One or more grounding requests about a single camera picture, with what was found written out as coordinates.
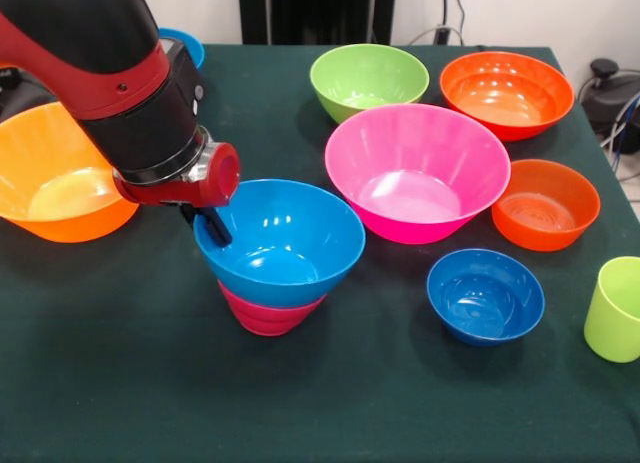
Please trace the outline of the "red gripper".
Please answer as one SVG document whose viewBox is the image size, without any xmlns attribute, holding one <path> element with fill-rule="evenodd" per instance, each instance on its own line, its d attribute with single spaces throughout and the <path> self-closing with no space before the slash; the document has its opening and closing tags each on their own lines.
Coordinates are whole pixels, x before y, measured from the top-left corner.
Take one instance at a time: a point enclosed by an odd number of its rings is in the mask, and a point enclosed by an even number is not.
<svg viewBox="0 0 640 463">
<path fill-rule="evenodd" d="M 180 204 L 181 215 L 190 228 L 199 215 L 219 247 L 232 243 L 231 233 L 213 208 L 228 205 L 239 186 L 240 159 L 231 144 L 207 143 L 193 165 L 157 184 L 134 185 L 126 182 L 116 170 L 113 181 L 126 200 L 148 206 Z"/>
</svg>

